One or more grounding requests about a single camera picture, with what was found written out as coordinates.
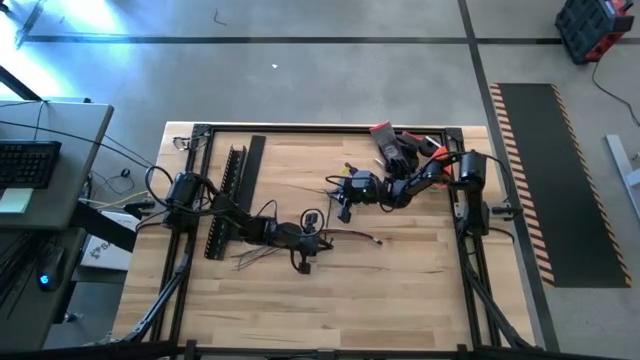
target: black metal frame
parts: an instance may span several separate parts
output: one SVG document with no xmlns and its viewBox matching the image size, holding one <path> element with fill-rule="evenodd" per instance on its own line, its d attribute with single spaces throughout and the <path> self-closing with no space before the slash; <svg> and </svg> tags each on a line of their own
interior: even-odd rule
<svg viewBox="0 0 640 360">
<path fill-rule="evenodd" d="M 348 125 L 348 126 L 336 126 L 336 125 L 318 125 L 318 126 L 310 126 L 310 125 L 285 125 L 285 124 L 272 124 L 272 125 L 262 125 L 262 124 L 247 124 L 247 125 L 234 125 L 234 124 L 213 124 L 212 125 L 212 133 L 224 133 L 224 132 L 251 132 L 251 133 L 338 133 L 338 134 L 369 134 L 369 126 L 367 125 Z M 462 131 L 460 128 L 426 128 L 426 127 L 410 127 L 410 126 L 396 126 L 396 130 L 398 131 L 409 131 L 418 135 L 429 135 L 432 137 L 439 137 L 442 141 L 442 144 L 447 146 L 447 149 L 450 151 L 464 151 L 464 139 L 462 136 Z M 208 146 L 213 145 L 213 141 L 215 138 L 211 138 L 207 143 Z M 450 145 L 454 143 L 456 148 L 451 149 Z M 210 150 L 205 152 L 205 156 L 210 156 Z M 449 190 L 449 196 L 451 199 L 451 213 L 454 219 L 454 223 L 457 225 L 459 219 L 456 218 L 454 211 L 454 204 L 458 202 L 458 194 L 453 190 Z M 479 277 L 480 281 L 483 285 L 487 286 L 487 290 L 490 292 L 490 281 L 488 278 L 488 272 L 486 268 L 486 261 L 484 259 L 484 251 L 482 248 L 482 242 L 479 241 L 477 244 L 474 244 L 476 247 L 476 262 L 480 269 Z M 458 254 L 460 260 L 463 259 L 464 256 L 468 256 L 466 252 L 463 252 L 462 249 L 458 248 Z M 480 334 L 480 325 L 478 320 L 478 315 L 476 311 L 474 292 L 471 287 L 469 280 L 466 278 L 465 272 L 461 269 L 462 274 L 462 283 L 465 294 L 465 303 L 467 307 L 467 315 L 469 320 L 469 328 L 471 333 L 471 342 L 474 347 L 482 345 L 482 338 Z M 184 302 L 177 301 L 176 307 L 174 310 L 174 322 L 172 323 L 172 329 L 176 325 L 176 320 L 181 320 L 182 313 L 184 312 Z M 500 336 L 498 334 L 498 330 L 496 324 L 492 319 L 491 315 L 487 313 L 487 319 L 489 321 L 490 330 L 490 342 L 493 346 L 500 346 Z M 177 341 L 177 337 L 171 337 L 171 340 Z M 217 348 L 207 348 L 207 347 L 198 347 L 198 353 L 201 354 L 219 354 Z M 301 354 L 308 353 L 308 350 L 269 350 L 269 353 L 272 354 L 270 356 L 291 356 L 291 354 Z M 341 354 L 350 354 L 350 352 L 341 351 Z M 397 358 L 397 357 L 429 357 L 429 358 L 449 358 L 448 356 L 454 356 L 457 352 L 431 352 L 431 351 L 357 351 L 353 354 L 358 354 L 358 356 L 366 357 L 366 358 Z M 252 349 L 238 349 L 238 355 L 256 355 L 256 352 Z"/>
<path fill-rule="evenodd" d="M 185 164 L 185 171 L 193 171 L 195 167 L 196 155 L 200 149 L 200 141 L 206 141 L 204 152 L 202 155 L 202 163 L 200 165 L 200 174 L 207 177 L 209 172 L 209 163 L 211 162 L 211 152 L 213 150 L 213 138 L 215 132 L 211 125 L 196 124 L 191 132 L 191 141 L 189 142 L 189 150 L 187 154 L 187 161 Z M 202 198 L 204 189 L 200 189 L 198 198 Z M 187 296 L 187 287 L 189 285 L 189 273 L 191 270 L 191 263 L 193 261 L 195 242 L 197 238 L 198 218 L 194 218 L 194 224 L 187 234 L 187 244 L 185 245 L 185 253 L 190 253 L 191 256 L 188 260 L 184 280 L 180 283 L 178 293 L 176 295 L 176 303 L 174 305 L 173 319 L 171 321 L 171 329 L 169 331 L 169 338 L 174 341 L 178 341 L 180 337 L 180 326 L 176 324 L 182 323 L 182 314 L 184 313 L 184 302 Z M 173 268 L 175 266 L 176 254 L 178 252 L 178 244 L 180 243 L 180 233 L 177 231 L 171 232 L 171 238 L 169 240 L 169 248 L 167 250 L 167 256 L 165 258 L 164 270 L 162 272 L 162 280 L 160 282 L 160 293 L 165 288 L 166 284 L 171 280 Z M 164 311 L 158 314 L 156 320 L 151 327 L 150 341 L 160 340 L 162 331 L 162 323 L 164 322 Z"/>
<path fill-rule="evenodd" d="M 198 129 L 202 124 L 196 124 L 195 129 Z M 211 150 L 214 140 L 214 134 L 219 132 L 258 132 L 258 133 L 339 133 L 339 134 L 368 134 L 368 126 L 351 125 L 351 126 L 309 126 L 309 125 L 233 125 L 233 124 L 215 124 L 209 125 L 211 131 L 211 138 L 206 144 L 205 154 L 203 156 L 203 164 L 201 174 L 206 175 L 206 169 L 208 169 Z M 440 137 L 443 144 L 446 144 L 447 148 L 451 150 L 451 143 L 455 144 L 456 151 L 464 151 L 464 139 L 462 137 L 461 129 L 459 128 L 420 128 L 420 127 L 406 127 L 396 126 L 396 130 L 405 130 L 416 134 L 430 135 L 432 137 Z M 195 151 L 187 160 L 187 169 L 193 168 L 195 161 Z M 453 190 L 449 190 L 449 196 L 451 200 L 452 216 L 454 223 L 456 224 L 456 235 L 458 235 L 458 224 L 461 220 L 457 219 L 454 211 L 454 204 L 458 201 L 457 193 Z M 189 233 L 189 237 L 195 237 L 196 232 Z M 466 252 L 466 246 L 460 246 L 461 242 L 457 241 L 458 255 L 461 260 L 461 274 L 462 284 L 464 288 L 465 302 L 467 305 L 467 315 L 469 320 L 469 329 L 471 333 L 471 343 L 473 351 L 468 351 L 466 345 L 458 345 L 457 351 L 380 351 L 380 350 L 337 350 L 337 349 L 256 349 L 256 348 L 219 348 L 219 347 L 198 347 L 195 340 L 188 340 L 186 346 L 178 346 L 179 330 L 182 322 L 182 315 L 185 307 L 185 297 L 188 282 L 188 271 L 191 266 L 189 261 L 187 267 L 187 276 L 184 277 L 183 283 L 180 284 L 180 289 L 177 297 L 177 301 L 174 309 L 174 317 L 171 324 L 171 336 L 169 341 L 157 341 L 157 339 L 151 339 L 151 342 L 146 343 L 110 343 L 107 345 L 89 346 L 89 347 L 75 347 L 67 349 L 56 350 L 44 350 L 31 353 L 21 353 L 10 355 L 12 359 L 91 359 L 95 360 L 98 356 L 100 358 L 108 359 L 155 359 L 160 356 L 171 356 L 174 358 L 176 355 L 184 354 L 186 360 L 199 359 L 203 355 L 226 355 L 226 356 L 261 356 L 265 358 L 315 358 L 318 360 L 336 360 L 338 358 L 365 358 L 365 359 L 383 359 L 383 358 L 395 358 L 395 359 L 519 359 L 519 360 L 547 360 L 547 359 L 567 359 L 567 360 L 604 360 L 607 358 L 590 357 L 582 355 L 570 355 L 554 352 L 547 352 L 540 348 L 520 348 L 520 349 L 508 349 L 500 347 L 497 343 L 495 336 L 499 337 L 496 330 L 490 330 L 491 346 L 482 344 L 482 338 L 480 334 L 479 320 L 477 316 L 475 306 L 475 293 L 471 286 L 471 281 L 468 278 L 470 271 L 465 271 L 463 268 L 463 259 L 469 261 L 469 254 Z M 487 276 L 486 259 L 484 259 L 484 249 L 482 247 L 482 241 L 479 238 L 473 239 L 475 247 L 475 258 L 478 265 L 477 276 L 479 282 L 475 283 L 475 286 L 484 286 L 486 293 L 490 297 L 490 284 Z M 171 271 L 173 269 L 173 262 L 175 261 L 175 251 L 173 256 L 167 255 L 167 262 L 165 263 L 165 272 L 167 269 Z M 494 319 L 490 315 L 491 311 L 489 307 L 485 306 L 488 314 L 489 327 L 492 325 Z M 501 319 L 500 316 L 495 317 L 498 321 L 504 323 L 506 318 Z"/>
</svg>

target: white paper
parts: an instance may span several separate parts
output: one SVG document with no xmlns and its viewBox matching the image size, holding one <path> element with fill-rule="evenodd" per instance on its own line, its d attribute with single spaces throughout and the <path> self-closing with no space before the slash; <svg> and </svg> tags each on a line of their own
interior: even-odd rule
<svg viewBox="0 0 640 360">
<path fill-rule="evenodd" d="M 130 214 L 103 211 L 102 215 L 134 231 L 136 225 L 140 222 L 140 220 Z M 127 271 L 129 270 L 130 262 L 130 252 L 122 250 L 121 248 L 92 235 L 89 239 L 87 251 L 84 253 L 82 261 L 80 261 L 80 265 Z"/>
</svg>

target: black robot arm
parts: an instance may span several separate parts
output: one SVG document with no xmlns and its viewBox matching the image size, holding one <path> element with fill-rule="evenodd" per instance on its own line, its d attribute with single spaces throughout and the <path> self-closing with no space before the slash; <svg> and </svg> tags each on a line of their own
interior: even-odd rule
<svg viewBox="0 0 640 360">
<path fill-rule="evenodd" d="M 460 176 L 455 181 L 446 170 L 454 163 L 460 163 Z M 327 181 L 338 186 L 331 196 L 342 205 L 338 218 L 344 223 L 351 220 L 350 209 L 354 204 L 377 203 L 383 211 L 391 212 L 406 207 L 415 195 L 432 185 L 447 185 L 454 190 L 464 191 L 468 204 L 465 218 L 468 218 L 470 231 L 486 235 L 489 210 L 482 197 L 486 163 L 486 157 L 474 150 L 442 154 L 432 157 L 407 179 L 385 178 L 384 181 L 370 171 L 345 164 L 351 176 L 328 176 Z"/>
<path fill-rule="evenodd" d="M 318 209 L 308 209 L 303 212 L 300 224 L 278 223 L 278 220 L 271 216 L 251 216 L 225 194 L 218 194 L 213 199 L 212 209 L 217 216 L 238 228 L 238 234 L 245 242 L 288 249 L 291 265 L 301 274 L 311 273 L 311 264 L 307 262 L 309 256 L 316 256 L 321 251 L 333 249 L 333 245 L 319 236 L 320 230 L 325 225 L 325 219 Z M 319 214 L 323 218 L 320 228 L 316 229 L 315 224 L 318 222 Z M 294 261 L 296 252 L 300 253 L 301 257 L 297 265 Z"/>
</svg>

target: desk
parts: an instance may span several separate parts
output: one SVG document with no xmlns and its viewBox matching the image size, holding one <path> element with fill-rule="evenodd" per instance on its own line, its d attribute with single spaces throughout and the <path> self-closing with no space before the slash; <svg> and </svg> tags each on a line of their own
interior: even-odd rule
<svg viewBox="0 0 640 360">
<path fill-rule="evenodd" d="M 0 106 L 12 103 L 16 101 L 0 101 Z M 32 102 L 1 107 L 0 120 L 35 126 L 40 105 Z M 112 115 L 111 105 L 47 103 L 42 107 L 40 127 L 99 143 Z M 30 128 L 0 124 L 0 139 L 33 139 L 34 132 Z M 0 214 L 3 228 L 66 229 L 99 148 L 96 144 L 46 131 L 38 131 L 37 140 L 62 143 L 49 187 L 33 191 L 24 214 Z"/>
<path fill-rule="evenodd" d="M 172 145 L 172 137 L 188 136 L 192 127 L 193 123 L 167 124 L 158 165 L 169 173 L 182 171 L 186 160 L 186 154 Z M 484 127 L 462 130 L 467 149 L 491 153 Z M 214 184 L 220 184 L 229 146 L 248 146 L 251 135 L 216 133 L 209 169 Z M 310 207 L 326 212 L 325 195 L 295 186 L 328 189 L 324 177 L 339 174 L 345 161 L 378 169 L 373 160 L 377 149 L 368 135 L 264 135 L 254 214 L 272 198 L 278 201 L 280 221 L 297 222 Z M 484 191 L 488 202 L 503 198 L 497 175 L 495 164 L 489 162 Z M 169 184 L 160 174 L 154 176 L 152 187 L 166 194 Z M 237 259 L 232 256 L 246 250 L 237 242 L 229 244 L 225 261 L 205 259 L 211 219 L 202 219 L 180 342 L 196 339 L 204 347 L 378 350 L 455 350 L 457 344 L 470 344 L 447 193 L 424 191 L 406 209 L 391 214 L 377 206 L 354 206 L 352 212 L 351 223 L 345 225 L 332 209 L 329 227 L 365 231 L 385 244 L 377 247 L 361 238 L 334 236 L 335 249 L 320 253 L 307 276 L 292 269 L 286 251 L 236 271 Z M 492 225 L 501 226 L 498 221 Z M 114 337 L 126 335 L 155 300 L 168 242 L 169 232 L 162 228 L 144 229 L 138 235 Z M 520 334 L 533 343 L 511 240 L 492 233 L 484 238 L 484 246 L 494 299 Z M 165 339 L 173 303 L 167 308 Z M 488 341 L 484 311 L 479 313 L 483 340 Z"/>
<path fill-rule="evenodd" d="M 19 102 L 0 101 L 0 106 L 14 103 Z M 0 120 L 35 126 L 40 105 L 25 102 L 0 107 Z M 42 108 L 40 127 L 101 142 L 112 114 L 110 105 L 50 102 Z M 0 139 L 33 139 L 34 131 L 0 124 Z M 69 226 L 74 225 L 72 219 L 78 198 L 99 145 L 42 130 L 37 139 L 62 143 L 58 163 L 49 187 L 34 190 L 24 214 L 0 214 L 0 249 L 15 241 L 21 230 L 60 231 L 59 244 L 66 250 L 64 281 L 56 291 L 45 293 L 36 285 L 35 272 L 31 274 L 11 316 L 7 318 L 6 314 L 13 301 L 7 301 L 0 308 L 0 351 L 42 347 L 51 322 L 70 295 L 70 279 L 86 236 L 83 230 L 69 229 Z"/>
</svg>

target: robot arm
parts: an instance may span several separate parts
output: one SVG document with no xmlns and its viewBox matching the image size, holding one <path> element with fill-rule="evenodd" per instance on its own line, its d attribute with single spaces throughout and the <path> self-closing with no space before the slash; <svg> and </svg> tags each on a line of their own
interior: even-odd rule
<svg viewBox="0 0 640 360">
<path fill-rule="evenodd" d="M 332 193 L 342 209 L 338 218 L 349 223 L 350 208 L 353 204 L 378 203 L 385 212 L 404 208 L 411 203 L 415 195 L 434 184 L 447 185 L 454 190 L 464 191 L 467 206 L 467 223 L 474 232 L 488 233 L 489 210 L 483 201 L 482 190 L 485 185 L 486 157 L 476 151 L 447 154 L 432 157 L 423 167 L 407 179 L 381 181 L 370 171 L 349 167 L 349 177 L 327 177 L 327 181 L 338 185 Z M 460 176 L 457 181 L 445 170 L 447 166 L 460 163 Z M 339 178 L 335 183 L 331 178 Z"/>
</svg>

